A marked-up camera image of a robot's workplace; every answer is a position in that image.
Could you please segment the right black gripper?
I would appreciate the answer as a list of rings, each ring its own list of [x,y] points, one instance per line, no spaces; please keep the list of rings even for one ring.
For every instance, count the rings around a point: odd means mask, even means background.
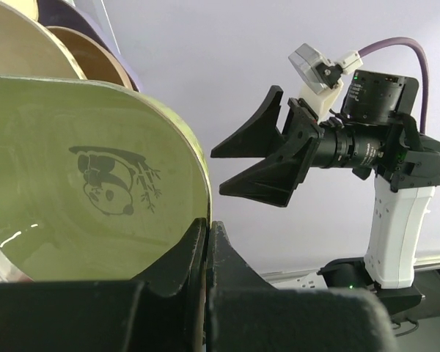
[[[210,152],[264,158],[224,181],[219,193],[284,208],[312,167],[351,169],[362,180],[375,173],[393,191],[440,186],[440,142],[411,116],[418,89],[412,77],[357,70],[340,112],[323,122],[304,99],[289,100],[284,144],[276,126],[283,90],[271,86],[256,112]]]

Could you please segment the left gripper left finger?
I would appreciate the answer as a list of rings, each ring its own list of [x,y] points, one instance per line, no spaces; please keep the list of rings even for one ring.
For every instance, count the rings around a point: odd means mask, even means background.
[[[0,283],[0,351],[200,351],[207,222],[129,280]]]

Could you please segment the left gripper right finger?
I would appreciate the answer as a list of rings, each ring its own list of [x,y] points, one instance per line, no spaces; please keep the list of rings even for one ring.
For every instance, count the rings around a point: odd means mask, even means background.
[[[366,290],[279,290],[237,253],[224,224],[208,245],[208,351],[398,351],[383,304]]]

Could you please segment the green square plate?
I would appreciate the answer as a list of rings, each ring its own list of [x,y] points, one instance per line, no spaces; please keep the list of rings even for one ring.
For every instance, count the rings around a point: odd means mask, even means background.
[[[0,277],[130,279],[212,219],[202,149],[157,100],[0,76]]]

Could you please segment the brown square plate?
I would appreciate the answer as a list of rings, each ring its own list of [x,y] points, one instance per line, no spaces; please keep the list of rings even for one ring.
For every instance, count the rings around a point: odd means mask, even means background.
[[[63,42],[89,80],[119,84],[135,90],[118,59],[95,40],[62,26],[48,26],[47,29]]]

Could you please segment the purple square plate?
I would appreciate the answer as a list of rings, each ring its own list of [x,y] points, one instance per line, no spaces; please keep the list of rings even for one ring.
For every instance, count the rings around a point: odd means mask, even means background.
[[[38,22],[44,26],[61,26],[74,29],[93,39],[109,51],[123,66],[132,88],[141,92],[142,83],[131,66],[123,59],[116,45],[110,41],[100,26],[85,12],[61,0],[37,0]]]

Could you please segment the cream square plate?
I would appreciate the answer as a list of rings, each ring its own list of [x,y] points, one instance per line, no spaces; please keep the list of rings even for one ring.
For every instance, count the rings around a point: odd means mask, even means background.
[[[85,79],[74,56],[38,18],[36,1],[0,1],[0,75]]]

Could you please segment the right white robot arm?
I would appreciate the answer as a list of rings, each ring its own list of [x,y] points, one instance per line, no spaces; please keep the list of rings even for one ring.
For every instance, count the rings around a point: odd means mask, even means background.
[[[440,186],[440,141],[411,116],[418,80],[357,70],[339,112],[320,121],[308,98],[291,98],[283,129],[276,121],[283,91],[273,85],[259,109],[214,147],[214,158],[256,158],[223,182],[222,195],[288,205],[309,169],[347,168],[374,179],[367,252],[319,270],[327,287],[373,288],[390,315],[418,305],[415,251],[428,204]]]

